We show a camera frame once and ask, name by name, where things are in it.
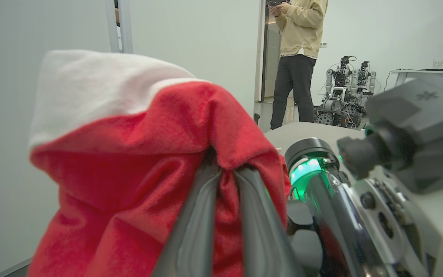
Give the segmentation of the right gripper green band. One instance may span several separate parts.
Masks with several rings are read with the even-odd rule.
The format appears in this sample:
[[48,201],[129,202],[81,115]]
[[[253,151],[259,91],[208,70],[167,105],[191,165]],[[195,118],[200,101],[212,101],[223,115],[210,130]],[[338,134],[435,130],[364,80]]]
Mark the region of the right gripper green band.
[[432,277],[433,235],[397,188],[351,184],[332,158],[290,162],[290,242],[260,172],[235,172],[245,277]]

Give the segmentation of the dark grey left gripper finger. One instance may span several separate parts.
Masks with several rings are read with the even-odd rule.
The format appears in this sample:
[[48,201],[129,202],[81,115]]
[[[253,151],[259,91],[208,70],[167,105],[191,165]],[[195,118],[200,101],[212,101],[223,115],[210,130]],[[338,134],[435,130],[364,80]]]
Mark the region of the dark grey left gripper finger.
[[156,262],[153,277],[211,277],[218,165],[203,165]]

